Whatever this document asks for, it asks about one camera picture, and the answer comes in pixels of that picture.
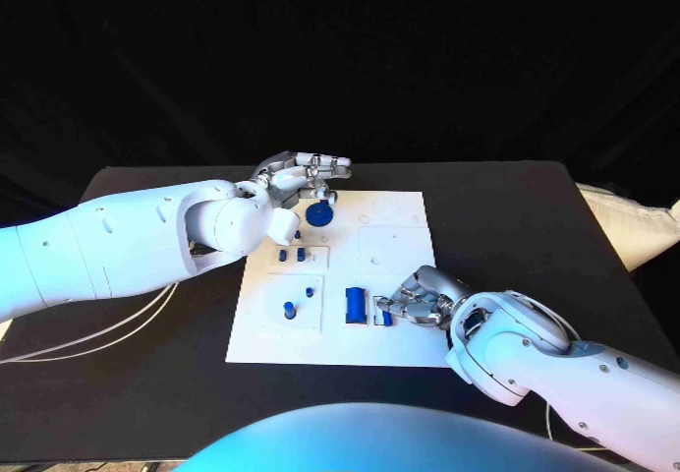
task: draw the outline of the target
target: white board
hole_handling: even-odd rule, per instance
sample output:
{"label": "white board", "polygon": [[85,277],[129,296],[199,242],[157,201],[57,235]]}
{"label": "white board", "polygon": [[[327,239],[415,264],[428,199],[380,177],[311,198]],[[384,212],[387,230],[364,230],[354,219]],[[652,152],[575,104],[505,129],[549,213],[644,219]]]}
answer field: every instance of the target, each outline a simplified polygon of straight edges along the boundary
{"label": "white board", "polygon": [[[304,220],[314,203],[299,201],[294,208],[301,219],[294,245],[266,239],[248,257],[226,362],[448,368],[442,331],[397,317],[393,326],[374,320],[373,297],[387,297],[422,265],[435,265],[422,194],[338,191],[333,221],[320,228]],[[347,287],[366,290],[367,324],[344,323]],[[292,320],[284,316],[286,301],[296,307]]]}

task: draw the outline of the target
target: white cushion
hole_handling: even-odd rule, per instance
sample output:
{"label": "white cushion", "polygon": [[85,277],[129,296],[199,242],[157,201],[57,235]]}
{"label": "white cushion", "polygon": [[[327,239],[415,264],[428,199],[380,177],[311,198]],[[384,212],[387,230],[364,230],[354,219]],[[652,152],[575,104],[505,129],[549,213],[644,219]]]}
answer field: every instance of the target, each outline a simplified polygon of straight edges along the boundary
{"label": "white cushion", "polygon": [[628,270],[634,270],[680,240],[680,202],[651,208],[609,191],[576,184]]}

